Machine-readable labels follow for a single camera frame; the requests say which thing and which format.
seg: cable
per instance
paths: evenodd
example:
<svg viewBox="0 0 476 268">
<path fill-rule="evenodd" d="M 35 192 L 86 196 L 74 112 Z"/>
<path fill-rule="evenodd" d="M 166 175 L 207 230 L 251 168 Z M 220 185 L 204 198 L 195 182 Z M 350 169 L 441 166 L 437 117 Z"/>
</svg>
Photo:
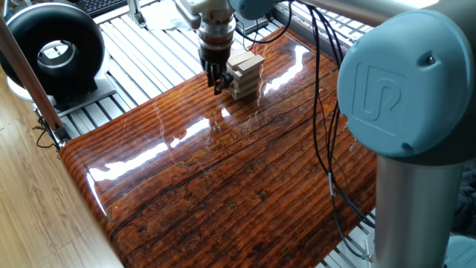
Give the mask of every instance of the cable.
<svg viewBox="0 0 476 268">
<path fill-rule="evenodd" d="M 278 40 L 280 37 L 282 37 L 284 35 L 285 32 L 287 32 L 287 30 L 289 29 L 289 26 L 291 26 L 291 22 L 292 22 L 292 2 L 294 0 L 289 0 L 289 20 L 288 20 L 288 24 L 286 25 L 286 27 L 284 28 L 284 30 L 278 34 L 275 38 L 271 39 L 271 40 L 266 40 L 266 41 L 256 41 L 256 40 L 253 40 L 251 38 L 249 38 L 248 36 L 246 36 L 244 33 L 240 33 L 239 31 L 238 34 L 240 36 L 243 36 L 243 38 L 247 39 L 248 41 L 252 41 L 252 42 L 255 42 L 257 44 L 269 44 L 271 42 L 274 42 L 276 40 Z"/>
<path fill-rule="evenodd" d="M 311 7 L 309 5 L 307 5 L 307 7 L 309 9 L 309 12 L 311 13 L 313 34 L 314 34 L 314 38 L 315 38 L 315 42 L 316 42 L 316 85 L 315 85 L 315 98 L 314 98 L 314 109 L 313 109 L 313 119 L 312 119 L 312 123 L 313 123 L 312 129 L 313 129 L 313 138 L 314 138 L 314 147 L 315 147 L 315 151 L 316 151 L 316 156 L 318 157 L 319 163 L 320 163 L 321 167 L 323 168 L 324 172 L 326 172 L 328 174 L 328 177 L 329 177 L 329 190 L 330 190 L 330 195 L 331 195 L 331 199 L 332 199 L 332 208 L 333 208 L 333 212 L 334 212 L 335 224 L 337 226 L 338 233 L 339 233 L 342 241 L 344 242 L 345 246 L 349 249 L 349 251 L 352 254 L 354 254 L 358 258 L 366 260 L 367 256 L 357 253 L 356 250 L 354 250 L 353 248 L 350 247 L 347 240 L 345 239 L 345 236 L 344 236 L 344 234 L 341 230 L 341 225 L 340 225 L 339 220 L 338 220 L 337 208 L 335 206 L 335 197 L 334 197 L 334 192 L 333 192 L 332 187 L 334 187 L 336 189 L 337 193 L 342 197 L 344 202 L 350 207 L 350 209 L 353 211 L 353 213 L 357 216 L 357 218 L 360 221 L 366 223 L 369 226 L 373 226 L 373 223 L 371 223 L 370 220 L 368 220 L 362 214 L 362 212 L 359 211 L 356 208 L 356 206 L 353 204 L 353 202 L 351 200 L 349 200 L 349 198 L 344 193 L 344 191 L 339 187 L 337 181 L 335 180 L 335 176 L 334 176 L 334 173 L 333 173 L 333 170 L 332 170 L 332 160 L 335 159 L 333 153 L 334 153 L 334 149 L 335 149 L 335 140 L 336 140 L 337 132 L 338 132 L 338 122 L 339 122 L 338 119 L 340 117 L 340 110 L 338 108 L 338 103 L 336 103 L 335 108 L 332 112 L 332 119 L 330 121 L 329 132 L 328 132 L 327 131 L 327 124 L 326 124 L 326 116 L 324 114 L 324 108 L 322 106 L 321 96 L 320 96 L 320 92 L 319 92 L 319 63 L 320 63 L 320 53 L 319 53 L 320 51 L 319 51 L 319 49 L 320 49 L 320 42 L 319 42 L 319 35 L 318 35 L 319 30 L 318 30 L 318 25 L 317 25 L 317 19 L 315 17 L 314 12 L 316 12 L 318 14 L 319 18 L 321 19 L 322 23 L 324 24 L 324 29 L 326 30 L 327 36 L 329 37 L 331 49 L 332 49 L 332 52 L 334 53 L 335 61 L 337 62 L 337 66 L 338 66 L 339 69 L 341 67 L 341 61 L 344 57 L 343 57 L 343 54 L 342 54 L 340 42 L 338 41 L 337 35 L 335 34 L 335 31 L 332 28 L 332 26 L 330 25 L 330 23 L 324 18 L 324 16 L 322 16 L 322 14 L 320 14 L 318 12 L 318 10 L 315 7 Z M 332 38 L 332 35 L 335 38 L 335 41 L 338 45 L 338 49 L 335 48 L 334 40 Z M 323 113 L 324 131 L 325 131 L 324 141 L 326 142 L 328 167 L 326 167 L 325 164 L 324 164 L 324 161 L 322 161 L 322 158 L 321 158 L 321 155 L 320 155 L 319 149 L 318 149 L 318 141 L 317 141 L 317 105 L 318 105 L 318 102 L 321 105 L 321 111 Z"/>
<path fill-rule="evenodd" d="M 46 123 L 45 119 L 43 117 L 38 119 L 38 124 L 39 126 L 36 126 L 33 128 L 33 130 L 43 130 L 43 132 L 39 135 L 38 140 L 36 140 L 36 146 L 42 148 L 42 149 L 48 149 L 51 147 L 54 147 L 57 152 L 60 151 L 60 145 L 57 143 L 57 141 L 54 139 L 54 134 L 51 131 L 50 127 L 48 126 L 48 123 Z M 45 133 L 48 133 L 51 139 L 53 140 L 53 143 L 48 145 L 48 146 L 42 146 L 39 144 L 39 141 L 42 139 L 43 135 Z"/>
<path fill-rule="evenodd" d="M 237 23 L 241 23 L 241 25 L 242 25 L 242 30 L 245 31 L 245 24 L 243 24 L 243 22 L 240 22 L 240 21 L 238 21 L 238 20 L 237 20 Z M 245 51 L 247 51 L 247 52 L 251 51 L 251 50 L 253 49 L 253 47 L 254 47 L 254 43 L 256 42 L 256 38 L 258 37 L 258 30 L 259 30 L 258 27 L 259 27 L 259 25 L 258 25 L 258 20 L 256 20 L 256 33 L 254 34 L 254 40 L 252 41 L 253 44 L 251 45 L 251 47 L 250 47 L 249 49 L 246 48 L 246 45 L 245 45 L 245 36 L 243 35 L 243 48 L 244 48 Z"/>
<path fill-rule="evenodd" d="M 258 43 L 258 44 L 269 44 L 270 42 L 276 41 L 282 35 L 284 35 L 284 33 L 288 30 L 289 26 L 291 25 L 291 22 L 292 22 L 292 2 L 293 1 L 294 0 L 289 1 L 289 20 L 288 20 L 288 24 L 284 28 L 284 30 L 278 36 L 276 36 L 275 38 L 273 38 L 271 40 L 268 40 L 268 41 L 256 41 L 256 40 L 252 40 L 251 38 L 249 38 L 245 34 L 242 34 L 240 32 L 239 32 L 239 34 L 242 35 L 244 39 L 247 39 L 249 41 L 252 41 L 253 43 Z M 321 96 L 320 96 L 320 92 L 319 92 L 319 64 L 320 64 L 320 61 L 321 61 L 321 54 L 319 53 L 320 52 L 319 28 L 318 28 L 317 19 L 315 17 L 315 13 L 317 13 L 319 19 L 322 21 L 322 23 L 324 25 L 324 29 L 326 31 L 326 34 L 327 34 L 328 38 L 329 38 L 330 46 L 331 46 L 332 52 L 334 54 L 335 61 L 337 63 L 338 69 L 341 68 L 341 61 L 344 58 L 344 54 L 342 53 L 341 44 L 339 42 L 337 34 L 334 31 L 334 29 L 332 28 L 329 21 L 315 7 L 312 7 L 312 6 L 307 5 L 307 4 L 306 4 L 306 6 L 309 9 L 309 12 L 311 13 L 312 32 L 313 32 L 314 39 L 315 39 L 315 42 L 316 42 L 316 69 L 315 69 L 316 82 L 315 82 L 314 106 L 313 106 L 313 111 L 312 111 L 312 114 L 313 114 L 313 116 L 312 116 L 312 135 L 313 135 L 313 141 L 314 141 L 315 154 L 318 157 L 319 165 L 322 167 L 323 171 L 327 174 L 327 176 L 329 178 L 329 190 L 330 190 L 330 195 L 331 195 L 331 199 L 332 199 L 332 208 L 333 208 L 333 211 L 334 211 L 335 224 L 337 226 L 337 230 L 338 230 L 339 235 L 341 236 L 342 241 L 344 242 L 345 246 L 349 249 L 349 251 L 352 254 L 354 254 L 355 256 L 357 256 L 358 258 L 361 258 L 363 260 L 369 260 L 369 256 L 359 254 L 353 248 L 350 247 L 350 245 L 348 244 L 348 242 L 347 242 L 347 240 L 346 240 L 346 238 L 345 238 L 345 236 L 344 236 L 344 234 L 341 230 L 341 225 L 340 225 L 339 220 L 338 220 L 338 213 L 337 213 L 337 208 L 335 206 L 335 197 L 334 197 L 333 188 L 335 188 L 337 194 L 342 197 L 343 201 L 349 206 L 351 211 L 357 216 L 357 218 L 361 222 L 367 224 L 368 226 L 370 226 L 372 228 L 375 228 L 375 225 L 356 207 L 356 205 L 353 203 L 353 201 L 350 200 L 348 198 L 348 196 L 346 195 L 346 193 L 344 193 L 344 191 L 341 189 L 341 187 L 339 186 L 339 184 L 335 180 L 334 172 L 332 170 L 332 160 L 334 160 L 337 163 L 338 167 L 341 169 L 341 172 L 343 173 L 344 178 L 347 181 L 347 178 L 344 174 L 344 171 L 343 171 L 342 167 L 340 166 L 340 164 L 338 163 L 338 161 L 335 159 L 335 157 L 333 155 L 334 154 L 334 149 L 335 149 L 335 141 L 337 139 L 338 125 L 339 125 L 339 118 L 340 118 L 340 115 L 341 115 L 341 111 L 338 108 L 338 102 L 336 102 L 334 110 L 332 111 L 332 118 L 331 118 L 331 121 L 330 121 L 330 124 L 329 124 L 329 131 L 328 131 L 327 130 L 327 123 L 326 123 L 326 116 L 325 116 L 325 113 L 324 113 L 324 107 L 322 105 L 322 100 L 321 100 Z M 327 164 L 328 164 L 327 167 L 324 164 L 324 160 L 321 157 L 321 154 L 320 154 L 320 151 L 319 151 L 319 146 L 318 146 L 318 137 L 317 137 L 318 103 L 321 106 L 321 112 L 322 112 L 322 115 L 323 115 L 323 122 L 324 122 L 324 141 L 325 141 L 326 150 L 327 150 Z"/>
<path fill-rule="evenodd" d="M 332 198 L 332 208 L 334 209 L 335 222 L 338 223 L 337 208 L 335 207 L 335 198 L 333 195 L 331 196 L 331 198 Z M 339 232 L 339 235 L 341 236 L 342 241 L 344 242 L 345 246 L 349 249 L 349 251 L 355 256 L 359 257 L 360 259 L 366 260 L 367 256 L 365 254 L 359 254 L 352 247 L 350 247 L 350 245 L 347 242 L 347 239 L 345 239 L 344 233 L 342 233 L 341 226 L 339 224 L 337 224 L 337 230 Z"/>
</svg>

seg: glossy wooden table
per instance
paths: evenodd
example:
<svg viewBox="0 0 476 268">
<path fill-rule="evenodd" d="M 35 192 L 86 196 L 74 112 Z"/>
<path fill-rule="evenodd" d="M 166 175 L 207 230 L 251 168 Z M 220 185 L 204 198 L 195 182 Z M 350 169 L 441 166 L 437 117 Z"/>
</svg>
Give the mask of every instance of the glossy wooden table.
<svg viewBox="0 0 476 268">
<path fill-rule="evenodd" d="M 61 150 L 126 267 L 314 267 L 340 242 L 312 143 L 315 48 L 289 32 L 254 52 L 266 59 L 256 94 L 214 96 L 200 74 Z M 320 64 L 329 117 L 337 72 Z M 372 208 L 375 156 L 340 126 L 350 196 Z M 355 227 L 340 198 L 338 210 Z"/>
</svg>

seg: light blue robot joint cap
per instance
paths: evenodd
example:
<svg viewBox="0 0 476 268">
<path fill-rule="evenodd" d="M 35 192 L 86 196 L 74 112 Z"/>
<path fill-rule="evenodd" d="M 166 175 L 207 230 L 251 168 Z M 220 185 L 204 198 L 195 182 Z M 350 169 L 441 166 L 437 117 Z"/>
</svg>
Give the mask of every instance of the light blue robot joint cap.
<svg viewBox="0 0 476 268">
<path fill-rule="evenodd" d="M 403 13 L 349 50 L 338 77 L 339 106 L 364 146 L 383 156 L 415 156 L 460 122 L 474 73 L 469 41 L 450 18 Z"/>
</svg>

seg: stack of wooden blocks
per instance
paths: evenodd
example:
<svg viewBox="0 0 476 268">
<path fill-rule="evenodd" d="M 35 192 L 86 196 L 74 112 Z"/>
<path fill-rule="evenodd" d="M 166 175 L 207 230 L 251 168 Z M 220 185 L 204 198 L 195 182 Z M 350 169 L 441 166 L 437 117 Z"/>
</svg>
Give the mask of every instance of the stack of wooden blocks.
<svg viewBox="0 0 476 268">
<path fill-rule="evenodd" d="M 235 100 L 257 91 L 260 86 L 260 67 L 264 62 L 263 57 L 255 56 L 251 51 L 228 60 L 227 70 L 233 75 L 234 81 L 227 92 Z"/>
</svg>

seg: wooden floor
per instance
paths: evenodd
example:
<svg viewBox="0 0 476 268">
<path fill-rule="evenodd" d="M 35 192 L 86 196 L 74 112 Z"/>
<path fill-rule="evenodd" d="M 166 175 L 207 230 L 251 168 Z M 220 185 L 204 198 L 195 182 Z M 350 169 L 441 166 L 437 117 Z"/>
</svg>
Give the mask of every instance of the wooden floor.
<svg viewBox="0 0 476 268">
<path fill-rule="evenodd" d="M 0 69 L 0 267 L 122 267 L 37 119 Z"/>
</svg>

